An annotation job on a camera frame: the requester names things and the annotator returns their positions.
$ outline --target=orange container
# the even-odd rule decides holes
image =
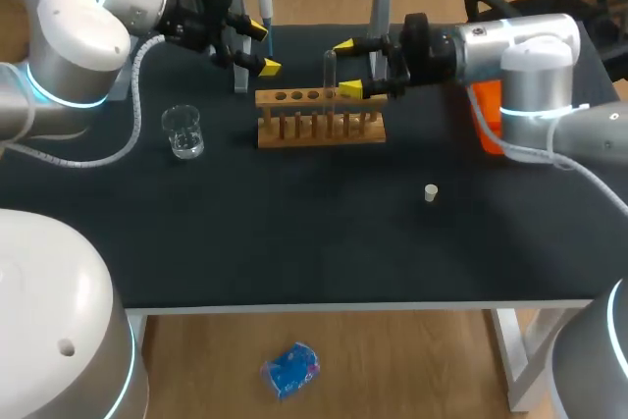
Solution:
[[[501,137],[501,113],[499,112],[499,107],[501,106],[501,82],[499,80],[478,82],[474,83],[472,87],[489,128],[496,136]],[[482,131],[473,110],[471,115],[473,115],[475,131],[480,136],[480,142],[482,142],[484,150],[489,154],[503,154],[501,148]]]

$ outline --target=wooden test tube rack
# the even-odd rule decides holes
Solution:
[[[362,111],[334,115],[323,88],[257,90],[255,106],[262,110],[257,145],[268,148],[386,142],[381,112],[386,102],[386,95],[359,100],[342,97],[337,91],[334,97],[336,108],[359,106]],[[314,107],[324,108],[325,113],[303,113],[303,109]]]

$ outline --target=black table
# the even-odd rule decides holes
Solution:
[[[582,303],[624,275],[628,222],[575,173],[485,155],[456,86],[414,89],[390,103],[386,144],[256,149],[253,89],[320,86],[325,49],[361,33],[277,27],[283,76],[254,81],[245,96],[231,94],[229,74],[206,58],[159,46],[141,76],[144,122],[133,153],[84,171],[7,153],[0,206],[79,230],[125,306],[154,312]],[[339,79],[365,73],[363,61],[346,61]],[[576,104],[617,98],[586,36],[574,83]],[[201,111],[206,145],[186,163],[174,159],[160,126],[162,112],[182,103]],[[32,145],[96,158],[118,150],[130,130],[130,103],[111,103],[84,137]],[[595,170],[628,198],[626,170]],[[434,204],[424,200],[427,183],[440,189]]]

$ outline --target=white robotic arm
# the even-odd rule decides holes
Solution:
[[[130,54],[130,34],[142,36],[156,31],[188,49],[211,49],[212,61],[218,66],[237,64],[257,76],[272,76],[280,68],[269,60],[231,51],[224,43],[226,26],[257,40],[267,33],[249,17],[230,13],[232,0],[25,3],[30,47],[27,62],[19,68],[27,76],[28,87],[15,74],[0,71],[0,141],[15,140],[16,136],[60,137],[83,132],[98,105],[106,101]],[[28,130],[23,132],[25,124]]]

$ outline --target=blue packet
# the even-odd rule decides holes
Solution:
[[[265,362],[261,374],[277,398],[284,399],[310,383],[320,371],[321,366],[314,350],[297,342],[279,358]]]

